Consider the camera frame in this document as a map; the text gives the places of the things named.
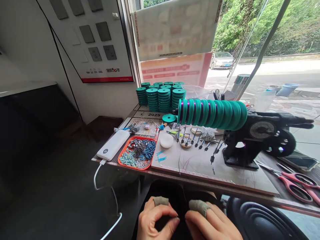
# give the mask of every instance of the gray switch plate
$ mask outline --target gray switch plate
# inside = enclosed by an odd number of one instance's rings
[[[101,0],[88,0],[92,12],[103,10]]]
[[[88,48],[90,55],[92,57],[92,60],[94,62],[102,61],[99,50],[97,47]]]
[[[94,42],[94,38],[89,25],[80,26],[79,28],[85,43]]]
[[[83,6],[80,0],[68,0],[73,15],[79,16],[84,14]]]
[[[107,22],[96,23],[96,27],[101,41],[111,40]]]
[[[61,0],[50,0],[51,6],[59,20],[68,18],[68,14]]]
[[[116,60],[117,59],[117,56],[116,56],[116,53],[114,51],[113,45],[103,46],[103,50],[106,53],[106,56],[107,56],[108,60]]]

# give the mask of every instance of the wall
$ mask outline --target wall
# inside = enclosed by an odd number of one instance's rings
[[[0,55],[0,73],[0,87],[14,82],[28,81],[27,75],[20,72],[19,68],[4,54]]]
[[[75,104],[48,23],[35,0],[0,2],[0,46],[29,80],[56,81]],[[125,118],[138,103],[136,83],[84,84],[59,49],[86,123],[99,115]]]

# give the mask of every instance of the phone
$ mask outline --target phone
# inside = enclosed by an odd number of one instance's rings
[[[311,158],[297,150],[294,150],[291,155],[279,157],[279,159],[302,172],[310,172],[320,163],[317,159]]]

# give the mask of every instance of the car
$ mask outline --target car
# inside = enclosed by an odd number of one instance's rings
[[[233,63],[233,56],[228,52],[216,52],[212,54],[210,69],[230,69]]]

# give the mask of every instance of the tree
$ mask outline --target tree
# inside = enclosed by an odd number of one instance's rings
[[[169,0],[143,0],[143,7],[147,8],[167,1]]]
[[[282,3],[283,0],[268,1],[253,30],[243,57],[259,54]],[[226,0],[222,5],[213,51],[229,51],[237,57],[263,5],[264,0]],[[303,2],[291,0],[265,56],[319,51],[319,0]]]

